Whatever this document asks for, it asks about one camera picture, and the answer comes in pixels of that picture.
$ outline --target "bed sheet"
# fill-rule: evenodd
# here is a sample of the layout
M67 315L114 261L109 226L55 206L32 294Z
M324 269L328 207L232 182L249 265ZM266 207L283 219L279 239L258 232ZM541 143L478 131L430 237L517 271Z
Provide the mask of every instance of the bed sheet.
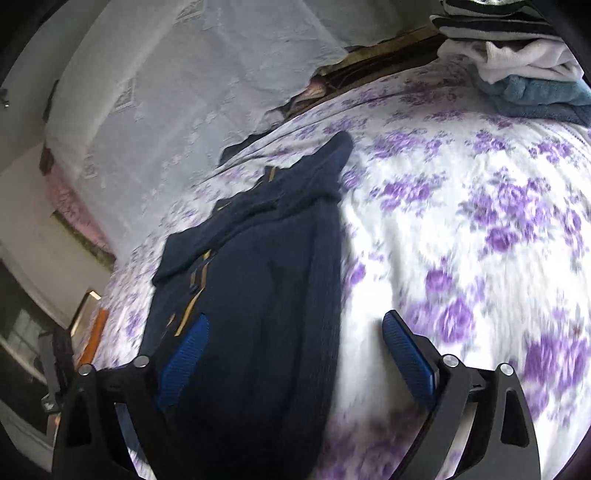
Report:
M136 354L169 234L252 187L265 165L288 167L347 130L339 367L313 476L389 478L425 418L382 345L381 319L395 308L441 353L470 367L514 366L542 478L554 478L591 423L590 132L495 115L466 66L436 60L345 93L187 192L112 277L96 366ZM465 440L464 425L440 478Z

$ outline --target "white wall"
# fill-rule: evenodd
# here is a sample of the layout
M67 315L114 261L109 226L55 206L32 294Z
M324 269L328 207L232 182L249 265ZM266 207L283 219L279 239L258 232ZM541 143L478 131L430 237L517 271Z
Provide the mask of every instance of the white wall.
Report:
M84 293L101 293L102 267L53 218L38 168L41 119L53 83L108 0L69 0L27 44L2 87L0 110L0 257L35 300L67 325Z

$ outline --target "dark navy garment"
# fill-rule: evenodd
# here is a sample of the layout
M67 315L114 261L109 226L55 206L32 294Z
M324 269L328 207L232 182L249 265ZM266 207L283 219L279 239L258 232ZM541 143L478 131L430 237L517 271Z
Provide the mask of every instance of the dark navy garment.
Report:
M318 457L340 328L340 132L267 167L203 224L168 237L140 353L206 479L301 480Z

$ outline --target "stack of folded clothes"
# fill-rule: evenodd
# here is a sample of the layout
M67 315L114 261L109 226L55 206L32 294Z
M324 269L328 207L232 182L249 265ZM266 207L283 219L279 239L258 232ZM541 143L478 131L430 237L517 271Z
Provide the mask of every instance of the stack of folded clothes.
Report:
M591 127L591 89L554 28L523 0L442 0L431 21L448 37L439 57L463 55L499 113Z

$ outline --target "blue gripper pad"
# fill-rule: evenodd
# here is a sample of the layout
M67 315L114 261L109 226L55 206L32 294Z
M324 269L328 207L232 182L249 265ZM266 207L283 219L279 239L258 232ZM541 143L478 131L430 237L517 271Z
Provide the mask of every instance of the blue gripper pad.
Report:
M189 382L201 358L208 338L209 319L202 314L183 335L182 343L160 374L157 404L161 411L177 404L183 388Z
M437 403L435 372L390 312L384 316L382 335L415 401L431 410Z

